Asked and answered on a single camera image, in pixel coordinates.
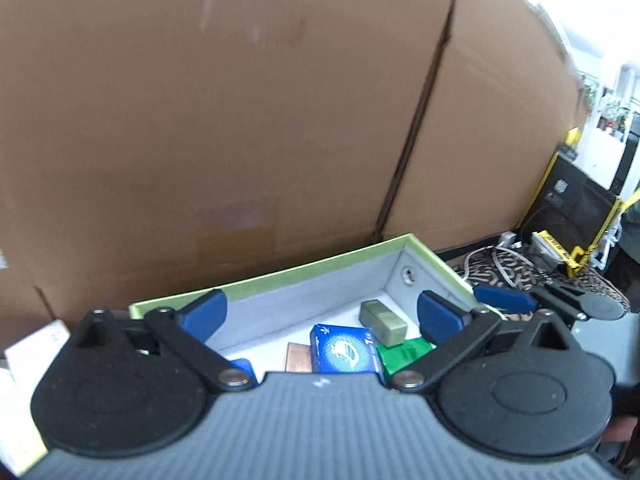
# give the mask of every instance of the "white wall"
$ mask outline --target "white wall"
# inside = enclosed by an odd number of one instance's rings
[[[585,74],[592,76],[594,79],[600,79],[600,58],[578,50],[572,49],[572,55],[574,57],[575,67]]]
[[[631,92],[631,98],[640,101],[640,77],[636,76],[636,84]]]

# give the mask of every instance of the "cardboard box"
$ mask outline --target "cardboard box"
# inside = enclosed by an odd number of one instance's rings
[[[513,228],[574,126],[577,81],[523,0],[456,0],[386,237],[434,250]]]
[[[52,319],[15,243],[8,202],[0,201],[0,352]]]
[[[451,1],[0,0],[0,316],[366,245]]]

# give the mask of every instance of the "white cable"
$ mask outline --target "white cable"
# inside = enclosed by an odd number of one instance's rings
[[[496,248],[494,247],[494,250],[491,251],[491,258],[494,261],[495,268],[498,269],[498,272],[500,272],[500,274],[502,275],[504,281],[507,282],[507,284],[509,286],[512,286],[513,288],[516,288],[516,284],[511,281],[511,278],[505,272],[504,267],[500,263],[500,260],[498,260],[498,253],[495,250],[496,250]]]
[[[507,247],[496,247],[496,249],[498,249],[499,251],[504,251],[504,252],[509,253],[509,254],[513,254],[513,256],[516,256],[517,258],[521,259],[529,267],[535,267],[535,265],[530,260],[528,260],[526,257],[522,256],[522,254],[517,253],[516,251],[514,251],[512,249],[508,249]]]
[[[482,247],[480,249],[476,249],[475,251],[471,251],[467,256],[465,256],[465,263],[464,263],[464,267],[465,267],[465,273],[462,276],[462,279],[466,282],[466,280],[469,279],[469,274],[471,273],[471,269],[469,268],[469,259],[476,253],[479,253],[480,251],[484,251],[487,249],[491,249],[493,246],[492,245],[487,245],[487,247]]]
[[[487,307],[494,314],[497,314],[498,316],[500,316],[501,320],[507,321],[508,318],[503,313],[501,313],[497,308],[495,308],[494,306],[491,306],[491,305],[487,305],[486,303],[483,303],[483,305],[485,307]]]

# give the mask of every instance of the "blue box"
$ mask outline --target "blue box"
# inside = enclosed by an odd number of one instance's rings
[[[317,324],[309,336],[315,373],[372,372],[382,377],[382,365],[369,329]]]

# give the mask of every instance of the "green-rimmed box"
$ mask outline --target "green-rimmed box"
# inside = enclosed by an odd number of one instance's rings
[[[420,335],[416,303],[423,290],[466,310],[477,305],[471,288],[413,235],[216,288],[228,299],[228,314],[207,345],[228,359],[249,359],[258,380],[267,370],[284,370],[287,343],[309,344],[316,323],[360,326],[361,301],[380,300],[402,317],[407,339]],[[209,290],[141,301],[129,312],[140,318],[158,306],[180,309]]]

